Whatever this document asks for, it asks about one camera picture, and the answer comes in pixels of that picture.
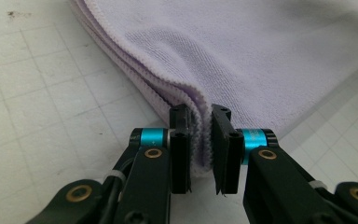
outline blue band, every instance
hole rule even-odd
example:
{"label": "blue band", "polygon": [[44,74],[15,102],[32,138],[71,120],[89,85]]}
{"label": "blue band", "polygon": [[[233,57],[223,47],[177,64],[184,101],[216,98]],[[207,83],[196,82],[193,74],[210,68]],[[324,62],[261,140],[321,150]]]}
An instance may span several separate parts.
{"label": "blue band", "polygon": [[247,165],[249,162],[249,155],[256,147],[266,147],[267,137],[261,129],[242,129],[243,133],[243,150],[245,151],[245,157],[242,164]]}
{"label": "blue band", "polygon": [[141,147],[162,147],[164,141],[164,129],[144,128],[141,134]]}

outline white grid surface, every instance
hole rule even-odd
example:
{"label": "white grid surface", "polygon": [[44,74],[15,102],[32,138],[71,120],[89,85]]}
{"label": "white grid surface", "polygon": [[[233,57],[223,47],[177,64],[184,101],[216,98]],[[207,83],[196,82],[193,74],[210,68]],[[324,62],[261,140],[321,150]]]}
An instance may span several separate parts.
{"label": "white grid surface", "polygon": [[[64,185],[101,178],[135,127],[161,121],[65,0],[0,0],[0,224],[23,223]],[[330,190],[358,181],[358,72],[281,141]],[[240,192],[246,167],[242,167]],[[172,223],[246,222],[213,179],[172,196]]]}

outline terry cloth fabric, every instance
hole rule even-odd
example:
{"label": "terry cloth fabric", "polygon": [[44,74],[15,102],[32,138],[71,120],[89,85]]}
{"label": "terry cloth fabric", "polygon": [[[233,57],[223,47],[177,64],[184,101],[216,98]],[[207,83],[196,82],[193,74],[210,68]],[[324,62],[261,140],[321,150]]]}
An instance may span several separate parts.
{"label": "terry cloth fabric", "polygon": [[71,0],[96,43],[168,122],[194,114],[191,171],[211,169],[212,103],[282,136],[358,69],[358,1]]}

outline folded cloth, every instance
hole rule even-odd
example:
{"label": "folded cloth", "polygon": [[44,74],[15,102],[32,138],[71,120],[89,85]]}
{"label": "folded cloth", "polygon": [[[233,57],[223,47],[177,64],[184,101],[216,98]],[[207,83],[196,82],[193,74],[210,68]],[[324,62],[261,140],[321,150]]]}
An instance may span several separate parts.
{"label": "folded cloth", "polygon": [[358,69],[358,1],[71,0],[96,43],[168,122],[194,114],[191,172],[212,167],[212,103],[282,136]]}

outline stain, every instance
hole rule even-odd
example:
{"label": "stain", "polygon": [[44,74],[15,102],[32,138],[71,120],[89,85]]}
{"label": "stain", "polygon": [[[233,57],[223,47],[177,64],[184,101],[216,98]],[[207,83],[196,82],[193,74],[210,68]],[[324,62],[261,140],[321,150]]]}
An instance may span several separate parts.
{"label": "stain", "polygon": [[29,18],[32,16],[32,13],[23,13],[18,11],[9,11],[7,12],[7,15],[10,17],[10,19],[13,21],[16,18]]}

